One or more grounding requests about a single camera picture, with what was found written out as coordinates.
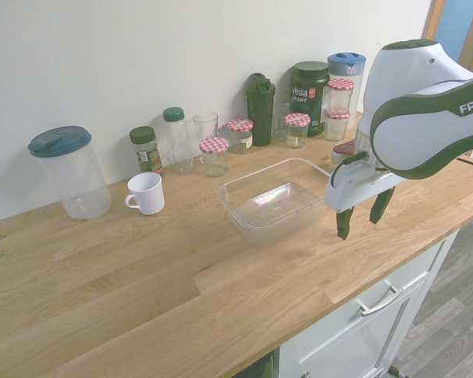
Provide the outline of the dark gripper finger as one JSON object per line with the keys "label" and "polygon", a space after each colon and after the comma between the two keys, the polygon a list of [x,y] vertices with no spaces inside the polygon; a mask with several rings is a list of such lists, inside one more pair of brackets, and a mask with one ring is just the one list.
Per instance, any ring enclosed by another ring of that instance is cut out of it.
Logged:
{"label": "dark gripper finger", "polygon": [[377,196],[374,202],[374,205],[371,208],[371,213],[370,213],[371,223],[377,224],[381,220],[382,215],[385,212],[385,209],[387,208],[391,198],[393,197],[394,191],[395,191],[395,187],[391,187],[390,189],[383,191]]}
{"label": "dark gripper finger", "polygon": [[343,212],[338,212],[336,216],[337,220],[337,236],[343,240],[346,240],[350,232],[350,220],[353,214],[354,208],[349,208]]}

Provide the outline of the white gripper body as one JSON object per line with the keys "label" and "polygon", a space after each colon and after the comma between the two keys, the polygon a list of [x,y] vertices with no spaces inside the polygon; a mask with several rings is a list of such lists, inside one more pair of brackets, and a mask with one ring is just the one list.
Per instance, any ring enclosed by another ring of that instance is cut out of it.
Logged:
{"label": "white gripper body", "polygon": [[404,178],[388,170],[378,171],[365,159],[355,160],[353,156],[344,159],[331,174],[324,201],[342,213],[403,182]]}

